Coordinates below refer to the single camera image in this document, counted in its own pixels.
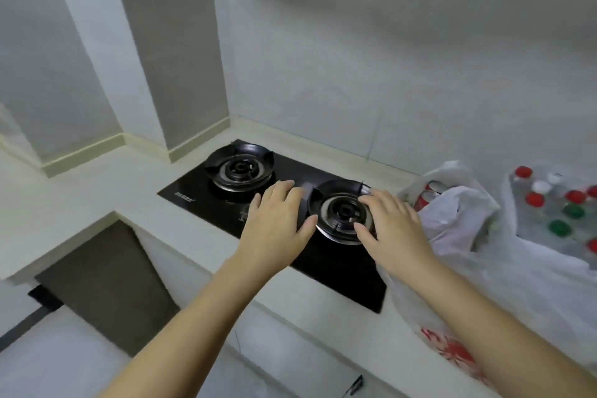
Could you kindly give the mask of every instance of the black strip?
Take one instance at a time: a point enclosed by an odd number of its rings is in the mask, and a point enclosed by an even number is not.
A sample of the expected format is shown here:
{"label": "black strip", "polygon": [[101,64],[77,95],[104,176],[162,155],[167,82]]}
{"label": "black strip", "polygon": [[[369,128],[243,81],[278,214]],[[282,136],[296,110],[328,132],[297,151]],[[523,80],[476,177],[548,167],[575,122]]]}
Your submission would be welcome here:
{"label": "black strip", "polygon": [[31,329],[31,327],[35,326],[50,313],[51,311],[46,307],[40,307],[19,322],[15,327],[10,329],[6,334],[0,336],[0,353],[11,346],[11,344],[17,341],[19,337],[23,336],[29,329]]}
{"label": "black strip", "polygon": [[39,302],[49,311],[56,311],[64,305],[64,302],[62,302],[54,294],[52,294],[52,291],[47,289],[44,285],[36,286],[27,294],[33,297],[37,302]]}

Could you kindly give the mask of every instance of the person's left hand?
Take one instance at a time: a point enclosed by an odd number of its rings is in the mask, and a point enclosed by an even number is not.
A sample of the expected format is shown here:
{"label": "person's left hand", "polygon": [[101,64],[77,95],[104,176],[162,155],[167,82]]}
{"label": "person's left hand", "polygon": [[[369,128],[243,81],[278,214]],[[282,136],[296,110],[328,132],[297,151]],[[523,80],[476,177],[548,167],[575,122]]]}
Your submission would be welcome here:
{"label": "person's left hand", "polygon": [[294,181],[278,181],[249,205],[247,223],[235,255],[247,267],[273,277],[296,259],[315,232],[317,215],[297,231],[303,189]]}

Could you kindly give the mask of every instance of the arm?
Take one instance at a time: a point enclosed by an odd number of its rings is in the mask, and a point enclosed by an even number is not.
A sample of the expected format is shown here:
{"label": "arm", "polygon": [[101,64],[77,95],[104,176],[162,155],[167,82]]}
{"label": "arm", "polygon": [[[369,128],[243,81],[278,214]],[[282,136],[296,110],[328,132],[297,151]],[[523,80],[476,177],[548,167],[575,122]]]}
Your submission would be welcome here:
{"label": "arm", "polygon": [[597,397],[595,377],[437,259],[410,206],[378,190],[360,200],[377,231],[355,224],[367,251],[445,321],[504,397]]}
{"label": "arm", "polygon": [[236,253],[120,373],[100,398],[192,398],[203,385],[236,319],[258,291],[290,265],[315,231],[297,232],[302,189],[278,182],[249,207]]}

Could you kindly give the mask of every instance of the green bottle cap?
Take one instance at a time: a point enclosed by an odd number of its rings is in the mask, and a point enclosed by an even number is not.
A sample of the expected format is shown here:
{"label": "green bottle cap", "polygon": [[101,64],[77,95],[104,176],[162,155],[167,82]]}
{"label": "green bottle cap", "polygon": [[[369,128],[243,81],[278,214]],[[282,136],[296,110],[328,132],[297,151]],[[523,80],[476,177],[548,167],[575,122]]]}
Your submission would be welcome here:
{"label": "green bottle cap", "polygon": [[573,203],[569,203],[564,206],[562,212],[571,219],[575,220],[585,217],[585,210],[582,208],[582,206],[575,205]]}
{"label": "green bottle cap", "polygon": [[559,236],[561,238],[565,238],[570,233],[572,233],[572,228],[564,221],[555,220],[549,222],[549,231],[551,231],[554,235]]}

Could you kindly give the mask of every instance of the person's right arm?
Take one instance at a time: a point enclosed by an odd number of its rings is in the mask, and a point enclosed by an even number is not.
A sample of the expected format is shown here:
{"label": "person's right arm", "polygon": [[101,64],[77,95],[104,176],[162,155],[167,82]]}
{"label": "person's right arm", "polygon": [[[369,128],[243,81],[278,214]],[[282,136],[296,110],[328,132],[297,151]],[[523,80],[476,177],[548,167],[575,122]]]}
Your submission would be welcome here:
{"label": "person's right arm", "polygon": [[597,379],[479,293],[433,254],[418,214],[386,191],[359,198],[377,239],[355,229],[369,254],[445,321],[508,398],[597,397]]}

